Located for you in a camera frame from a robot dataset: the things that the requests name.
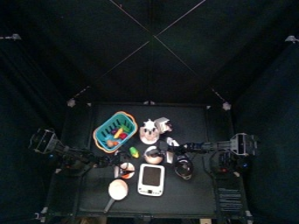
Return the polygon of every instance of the black table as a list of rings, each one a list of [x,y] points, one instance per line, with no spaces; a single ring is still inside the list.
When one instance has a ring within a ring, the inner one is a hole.
[[[137,126],[144,122],[165,117],[172,121],[172,132],[165,135],[179,144],[227,141],[234,135],[230,112],[220,107],[199,105],[141,105],[95,103],[69,108],[64,131],[60,140],[71,147],[89,149],[103,155],[95,145],[92,132],[117,112],[125,111],[133,116]],[[204,171],[204,161],[211,154],[188,154],[194,163],[194,174],[189,180],[180,178],[171,164],[165,168],[164,189],[160,197],[137,193],[139,166],[145,163],[143,153],[151,146],[140,141],[139,133],[121,146],[139,149],[140,158],[132,158],[135,175],[127,179],[128,195],[103,213],[109,200],[108,184],[113,180],[113,167],[91,169],[80,177],[65,177],[53,174],[48,196],[49,216],[100,216],[151,218],[212,218],[218,217],[215,185]]]

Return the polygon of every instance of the blue basket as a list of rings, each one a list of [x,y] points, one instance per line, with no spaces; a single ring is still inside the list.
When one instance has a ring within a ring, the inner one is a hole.
[[[127,137],[124,140],[115,139],[111,131],[113,129],[119,129],[120,126],[124,125],[127,127]],[[95,129],[93,131],[93,139],[96,146],[105,152],[112,153],[117,150],[117,148],[125,143],[129,137],[136,133],[136,120],[135,118],[125,113],[124,111],[116,112],[111,118]],[[108,147],[107,140],[112,140],[117,142],[117,145],[113,147]]]

